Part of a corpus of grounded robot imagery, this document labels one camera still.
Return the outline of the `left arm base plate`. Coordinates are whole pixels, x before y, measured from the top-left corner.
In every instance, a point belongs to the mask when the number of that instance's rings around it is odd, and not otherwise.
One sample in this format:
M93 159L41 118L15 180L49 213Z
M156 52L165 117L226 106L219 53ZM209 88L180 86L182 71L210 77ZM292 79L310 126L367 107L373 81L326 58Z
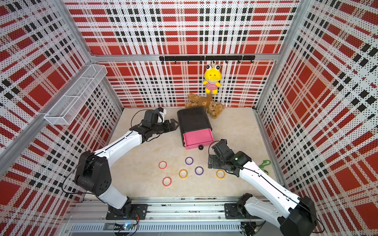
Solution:
M147 213L147 204L125 204L121 209L108 206L106 220L144 220Z

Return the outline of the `red tape roll lower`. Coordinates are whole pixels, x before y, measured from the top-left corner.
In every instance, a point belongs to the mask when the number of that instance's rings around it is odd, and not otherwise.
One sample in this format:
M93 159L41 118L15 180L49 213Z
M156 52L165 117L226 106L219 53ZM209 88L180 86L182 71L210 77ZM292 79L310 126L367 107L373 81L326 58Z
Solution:
M165 178L162 180L162 184L163 184L163 186L165 186L165 187L169 187L169 186L171 186L171 184L172 184L172 179L171 179L171 177L165 177Z

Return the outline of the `yellow frog plush toy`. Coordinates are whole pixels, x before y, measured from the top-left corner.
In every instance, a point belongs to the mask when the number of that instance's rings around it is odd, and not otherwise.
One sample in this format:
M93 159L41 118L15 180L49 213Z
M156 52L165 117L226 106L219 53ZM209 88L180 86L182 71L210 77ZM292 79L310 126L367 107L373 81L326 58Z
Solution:
M205 92L207 94L210 94L210 93L213 95L218 94L219 87L221 87L220 69L221 69L220 65L215 65L214 67L212 67L211 65L206 66L203 85L205 86Z

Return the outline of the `brown teddy bear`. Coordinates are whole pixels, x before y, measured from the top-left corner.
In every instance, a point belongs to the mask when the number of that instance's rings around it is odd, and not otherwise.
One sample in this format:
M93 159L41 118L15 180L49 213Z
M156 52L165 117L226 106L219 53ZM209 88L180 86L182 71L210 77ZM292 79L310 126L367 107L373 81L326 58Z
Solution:
M217 119L225 109L225 105L215 102L210 93L205 97L189 93L188 100L185 108L203 107L212 119Z

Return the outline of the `purple tape roll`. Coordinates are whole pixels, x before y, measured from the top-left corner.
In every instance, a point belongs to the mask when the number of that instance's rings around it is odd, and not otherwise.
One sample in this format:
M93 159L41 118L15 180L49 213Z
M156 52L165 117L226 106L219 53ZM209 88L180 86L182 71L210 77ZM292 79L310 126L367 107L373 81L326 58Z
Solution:
M203 175L203 173L204 173L204 169L201 166L197 166L195 168L195 174L196 175L201 176L201 175Z
M192 165L192 164L194 163L194 159L193 159L192 157L187 157L187 158L185 159L185 163L186 163L187 165Z

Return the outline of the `black hook rail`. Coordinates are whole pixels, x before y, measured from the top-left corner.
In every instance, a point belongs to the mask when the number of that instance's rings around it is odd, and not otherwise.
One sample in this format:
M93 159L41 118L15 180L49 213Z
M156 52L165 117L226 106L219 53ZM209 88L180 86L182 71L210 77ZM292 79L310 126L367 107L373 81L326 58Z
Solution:
M255 55L236 56L160 56L161 62L195 62L195 61L254 61Z

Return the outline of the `red tape roll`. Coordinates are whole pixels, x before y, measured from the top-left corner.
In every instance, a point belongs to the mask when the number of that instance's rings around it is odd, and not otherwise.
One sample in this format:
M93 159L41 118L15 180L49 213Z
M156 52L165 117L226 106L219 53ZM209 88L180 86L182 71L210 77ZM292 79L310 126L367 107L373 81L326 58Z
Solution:
M161 162L158 164L158 167L159 167L161 170L166 169L166 167L167 167L167 162L166 162L166 161L161 161Z
M162 184L163 184L163 186L165 186L165 187L169 187L169 186L171 186L171 184L172 184L172 179L171 179L171 177L165 177L165 178L162 180Z

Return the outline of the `pink drawer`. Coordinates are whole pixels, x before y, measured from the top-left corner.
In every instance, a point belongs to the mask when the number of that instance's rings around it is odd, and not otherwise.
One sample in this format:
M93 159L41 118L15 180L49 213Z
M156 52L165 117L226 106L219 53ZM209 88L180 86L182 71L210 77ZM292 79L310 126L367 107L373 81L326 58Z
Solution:
M199 146L208 146L214 141L211 129L201 129L186 132L183 135L184 147L186 149L194 149Z

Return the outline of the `red tape roll upper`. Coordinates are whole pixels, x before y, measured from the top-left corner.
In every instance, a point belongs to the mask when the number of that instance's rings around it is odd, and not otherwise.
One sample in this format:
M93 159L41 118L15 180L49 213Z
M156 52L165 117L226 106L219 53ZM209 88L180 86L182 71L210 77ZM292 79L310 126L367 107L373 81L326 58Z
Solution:
M161 162L158 164L158 167L159 167L161 170L166 169L166 167L167 167L167 162L166 162L166 161L161 161Z

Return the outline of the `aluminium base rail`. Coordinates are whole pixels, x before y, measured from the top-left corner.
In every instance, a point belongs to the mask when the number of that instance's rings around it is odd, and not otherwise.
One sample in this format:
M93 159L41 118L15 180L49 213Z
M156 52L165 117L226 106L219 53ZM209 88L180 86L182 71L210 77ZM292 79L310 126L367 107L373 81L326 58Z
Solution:
M98 200L73 204L60 231L61 236L141 236L147 235L217 235L244 232L246 226L271 225L258 218L226 219L224 204L236 198L140 198L133 204L147 204L144 220L106 220L108 206Z

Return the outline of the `yellow tape roll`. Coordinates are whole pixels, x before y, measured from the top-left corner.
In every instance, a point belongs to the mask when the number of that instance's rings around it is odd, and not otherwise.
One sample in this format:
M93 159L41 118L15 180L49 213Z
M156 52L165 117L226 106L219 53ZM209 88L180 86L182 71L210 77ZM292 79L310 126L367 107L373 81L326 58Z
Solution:
M186 169L182 169L182 170L179 171L179 177L181 179L185 179L185 178L187 178L187 176L188 176L188 171Z
M225 177L225 171L224 170L217 170L216 176L219 179L224 179L224 177Z

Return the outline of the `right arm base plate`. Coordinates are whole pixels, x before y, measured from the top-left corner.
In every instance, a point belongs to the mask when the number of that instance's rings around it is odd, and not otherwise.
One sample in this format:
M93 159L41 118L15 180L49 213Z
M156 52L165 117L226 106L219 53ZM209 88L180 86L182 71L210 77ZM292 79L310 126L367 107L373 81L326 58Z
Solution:
M247 219L249 214L241 204L228 203L224 204L224 213L226 219Z

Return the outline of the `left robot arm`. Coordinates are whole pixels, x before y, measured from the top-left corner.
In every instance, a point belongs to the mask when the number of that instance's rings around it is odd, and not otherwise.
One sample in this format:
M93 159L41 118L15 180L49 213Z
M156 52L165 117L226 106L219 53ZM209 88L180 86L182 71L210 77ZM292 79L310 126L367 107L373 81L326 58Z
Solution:
M123 209L129 198L112 184L110 167L153 135L169 133L179 127L175 119L164 119L166 110L161 107L145 109L144 112L144 119L139 124L132 125L121 138L94 152L82 153L75 172L74 183L77 186L117 210Z

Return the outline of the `black drawer cabinet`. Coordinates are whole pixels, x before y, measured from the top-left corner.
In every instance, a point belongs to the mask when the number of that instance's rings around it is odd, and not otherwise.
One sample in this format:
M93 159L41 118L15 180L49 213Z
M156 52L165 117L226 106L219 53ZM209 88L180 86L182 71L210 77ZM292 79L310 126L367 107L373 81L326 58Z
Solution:
M193 107L182 109L177 112L182 144L186 147L184 134L186 132L198 131L201 129L212 130L204 107Z

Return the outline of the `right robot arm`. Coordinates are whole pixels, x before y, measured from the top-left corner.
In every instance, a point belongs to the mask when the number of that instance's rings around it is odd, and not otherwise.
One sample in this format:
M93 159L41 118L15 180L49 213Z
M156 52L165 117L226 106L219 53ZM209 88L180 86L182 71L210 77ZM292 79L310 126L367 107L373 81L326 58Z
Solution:
M290 192L244 152L234 152L226 139L214 141L208 148L209 158L223 171L241 178L257 189L268 202L245 193L236 203L236 216L258 217L280 229L284 236L309 236L321 224L313 200Z

